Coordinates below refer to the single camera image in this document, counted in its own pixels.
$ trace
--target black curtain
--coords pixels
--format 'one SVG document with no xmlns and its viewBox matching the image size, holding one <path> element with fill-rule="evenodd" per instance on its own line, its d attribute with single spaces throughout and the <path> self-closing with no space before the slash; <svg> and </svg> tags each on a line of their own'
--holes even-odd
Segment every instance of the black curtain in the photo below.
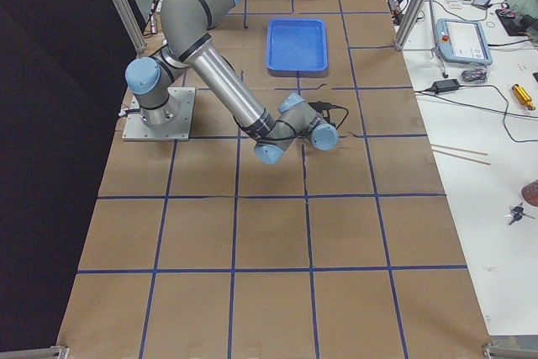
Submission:
<svg viewBox="0 0 538 359">
<path fill-rule="evenodd" d="M 135 50 L 111 0 L 0 0 L 0 351 L 52 346 Z"/>
</svg>

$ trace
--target red can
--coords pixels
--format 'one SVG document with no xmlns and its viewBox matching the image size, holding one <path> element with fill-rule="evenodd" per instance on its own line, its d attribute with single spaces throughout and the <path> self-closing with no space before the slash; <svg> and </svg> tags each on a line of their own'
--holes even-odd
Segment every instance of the red can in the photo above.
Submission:
<svg viewBox="0 0 538 359">
<path fill-rule="evenodd" d="M 521 189 L 521 195 L 528 204 L 532 206 L 538 206 L 538 180 L 531 182 L 529 185 L 525 185 Z"/>
</svg>

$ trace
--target blue tray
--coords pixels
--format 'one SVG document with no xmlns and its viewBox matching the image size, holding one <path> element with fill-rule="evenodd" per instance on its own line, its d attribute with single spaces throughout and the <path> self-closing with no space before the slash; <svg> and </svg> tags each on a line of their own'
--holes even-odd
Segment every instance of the blue tray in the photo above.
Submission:
<svg viewBox="0 0 538 359">
<path fill-rule="evenodd" d="M 327 69 L 325 23 L 317 18 L 274 18 L 267 28 L 266 65 L 273 71 Z"/>
</svg>

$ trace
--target white table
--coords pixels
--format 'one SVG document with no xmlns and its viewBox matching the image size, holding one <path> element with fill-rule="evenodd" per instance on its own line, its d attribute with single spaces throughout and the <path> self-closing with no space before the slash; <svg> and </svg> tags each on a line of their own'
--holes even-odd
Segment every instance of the white table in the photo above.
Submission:
<svg viewBox="0 0 538 359">
<path fill-rule="evenodd" d="M 438 0 L 445 5 L 448 0 Z M 485 35 L 490 44 L 521 40 L 509 37 L 493 10 L 488 13 Z M 435 5 L 435 18 L 453 18 Z M 464 5 L 449 9 L 464 18 L 480 19 L 483 10 Z M 425 19 L 418 22 L 404 49 L 433 46 L 428 5 Z M 522 85 L 538 102 L 538 52 L 529 43 L 492 50 L 493 64 L 488 84 L 497 86 L 509 100 L 509 111 L 538 117 L 515 99 L 511 86 Z M 442 80 L 440 62 L 429 51 L 404 51 L 415 90 L 424 90 Z M 459 78 L 468 67 L 446 64 L 450 78 Z M 444 97 L 504 110 L 504 100 L 493 88 L 460 89 Z M 538 142 L 514 143 L 502 125 L 501 114 L 459 107 L 438 99 L 417 96 L 430 142 L 465 150 L 487 152 L 487 156 L 454 150 L 443 151 L 491 163 L 484 165 L 435 153 L 440 176 L 451 206 L 457 232 L 471 273 L 478 302 L 490 335 L 538 335 L 538 220 L 523 218 L 508 226 L 509 206 L 523 201 L 520 189 L 538 178 Z M 538 122 L 506 119 L 516 139 L 538 138 Z M 523 204 L 525 212 L 538 218 L 538 208 Z"/>
</svg>

